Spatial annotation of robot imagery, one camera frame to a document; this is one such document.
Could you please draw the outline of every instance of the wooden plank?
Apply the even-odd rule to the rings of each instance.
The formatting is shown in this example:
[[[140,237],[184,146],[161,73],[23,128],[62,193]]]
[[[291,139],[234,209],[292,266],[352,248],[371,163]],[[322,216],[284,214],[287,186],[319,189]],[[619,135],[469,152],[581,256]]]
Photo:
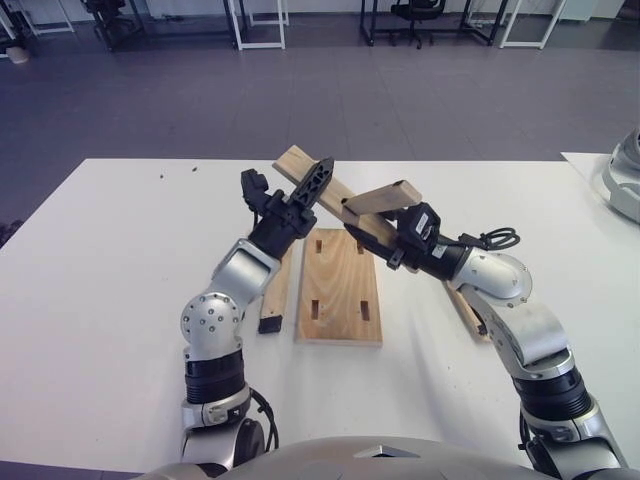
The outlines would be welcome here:
[[[471,331],[472,335],[480,340],[484,340],[489,342],[489,337],[487,336],[487,327],[474,310],[469,306],[467,301],[464,299],[462,294],[455,290],[450,282],[442,282],[445,290],[449,294],[451,298],[451,302],[456,307],[456,310],[460,314],[460,318],[464,321],[467,328]]]
[[[289,247],[287,253],[281,260],[281,266],[276,276],[273,277],[271,283],[267,286],[264,297],[262,299],[262,307],[260,309],[260,319],[270,317],[284,316],[287,307],[287,293],[289,292],[289,275],[291,273],[291,255],[294,245]]]
[[[344,202],[344,206],[356,215],[380,213],[417,205],[422,195],[406,180],[399,180],[386,187],[377,188]]]
[[[296,338],[382,345],[373,255],[358,248],[346,230],[314,229],[307,237]]]
[[[273,168],[298,185],[313,163],[314,160],[311,157],[294,145],[273,164]],[[319,203],[344,223],[355,225],[365,232],[375,235],[381,244],[395,248],[396,231],[384,218],[376,214],[358,216],[344,207],[342,200],[348,200],[353,196],[353,192],[334,177],[322,193]]]

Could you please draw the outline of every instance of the rectangular slot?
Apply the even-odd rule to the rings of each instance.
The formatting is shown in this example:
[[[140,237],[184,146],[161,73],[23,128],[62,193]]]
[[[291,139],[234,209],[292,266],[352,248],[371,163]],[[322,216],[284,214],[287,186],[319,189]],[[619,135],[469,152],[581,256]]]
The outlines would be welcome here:
[[[320,310],[320,302],[318,302],[318,300],[311,300],[311,320],[318,319],[318,310]]]
[[[360,315],[365,322],[369,321],[369,302],[366,300],[360,302]]]

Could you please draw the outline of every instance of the wooden block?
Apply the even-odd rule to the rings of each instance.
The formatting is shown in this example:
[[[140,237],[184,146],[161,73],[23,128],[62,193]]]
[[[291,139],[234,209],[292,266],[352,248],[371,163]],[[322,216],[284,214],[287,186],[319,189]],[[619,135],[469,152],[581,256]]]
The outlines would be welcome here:
[[[287,307],[287,293],[289,292],[289,274],[291,273],[291,255],[294,248],[291,245],[287,253],[284,254],[281,260],[280,270],[273,277],[269,286],[264,293],[262,299],[262,307],[260,309],[260,319],[269,317],[284,316],[285,308]]]
[[[449,294],[453,305],[456,307],[456,310],[460,314],[460,317],[464,321],[465,325],[471,330],[473,336],[477,339],[484,340],[485,342],[489,342],[489,337],[487,336],[487,327],[476,312],[469,306],[467,301],[464,299],[462,294],[455,290],[450,282],[442,282],[445,290]]]
[[[297,340],[382,345],[373,255],[346,230],[314,229],[307,237]]]
[[[380,213],[417,205],[422,195],[406,180],[351,197],[344,206],[356,215]]]
[[[294,145],[273,164],[273,168],[295,185],[298,185],[313,166],[313,163],[314,160],[311,157]],[[336,178],[332,178],[322,193],[319,203],[326,208],[329,213],[338,217],[344,223],[355,225],[371,235],[376,236],[378,242],[381,244],[389,248],[394,248],[397,234],[393,226],[384,218],[376,214],[358,216],[344,207],[342,200],[348,200],[353,196],[354,194],[351,190]]]

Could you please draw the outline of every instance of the white table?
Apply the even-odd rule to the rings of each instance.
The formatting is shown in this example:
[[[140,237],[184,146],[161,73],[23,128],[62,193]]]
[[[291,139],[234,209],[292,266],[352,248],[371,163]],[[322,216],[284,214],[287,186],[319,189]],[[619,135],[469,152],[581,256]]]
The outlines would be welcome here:
[[[547,29],[545,30],[544,35],[542,36],[542,40],[540,40],[539,42],[514,42],[509,40],[509,34],[511,33],[513,24],[515,23],[516,18],[518,17],[518,12],[520,12],[520,7],[522,6],[522,0],[517,0],[516,6],[514,7],[513,12],[511,12],[511,18],[509,19],[509,23],[507,24],[507,29],[505,30],[504,35],[502,36],[502,40],[500,41],[500,48],[535,47],[542,50],[547,44],[547,40],[549,40],[549,36],[551,36],[551,32],[553,32],[553,29],[555,28],[556,23],[558,23],[560,14],[562,13],[562,10],[564,9],[565,4],[567,3],[567,0],[554,0],[554,1],[556,2],[556,6],[553,10],[551,21],[549,22],[549,25],[547,26]]]
[[[27,21],[27,24],[29,25],[29,28],[31,29],[31,32],[36,36],[40,36],[43,35],[45,33],[61,33],[61,32],[71,32],[71,33],[75,33],[75,29],[73,28],[73,24],[71,23],[71,20],[69,19],[69,15],[67,14],[67,11],[64,8],[64,5],[62,4],[62,0],[57,0],[58,2],[58,7],[60,8],[60,13],[62,13],[62,16],[64,17],[64,23],[67,25],[66,27],[53,27],[53,28],[40,28],[38,27],[36,24],[33,23],[33,21],[31,20],[31,15],[30,13],[27,11],[27,9],[24,7],[22,0],[15,0],[17,3],[18,8],[22,11],[25,20]]]
[[[236,43],[238,50],[248,50],[255,48],[286,48],[286,42],[284,38],[284,27],[289,25],[289,5],[287,0],[276,0],[276,20],[255,20],[253,18],[253,10],[249,10],[249,21],[251,25],[278,25],[278,32],[280,35],[279,42],[244,42],[242,40],[242,33],[238,25],[238,17],[236,15],[235,0],[229,1],[229,10],[231,11],[231,20],[233,21],[233,30],[236,35]]]
[[[123,471],[178,460],[179,316],[250,228],[248,168],[290,191],[269,162],[87,160],[0,250],[0,460]],[[603,211],[564,162],[336,164],[355,191],[398,172],[445,234],[518,229],[512,253],[640,467],[638,229]],[[469,336],[440,282],[382,261],[376,271],[380,349],[295,344],[295,301],[275,336],[256,334],[257,306],[247,313],[246,378],[274,407],[282,443],[412,436],[527,465],[518,397],[492,346]]]

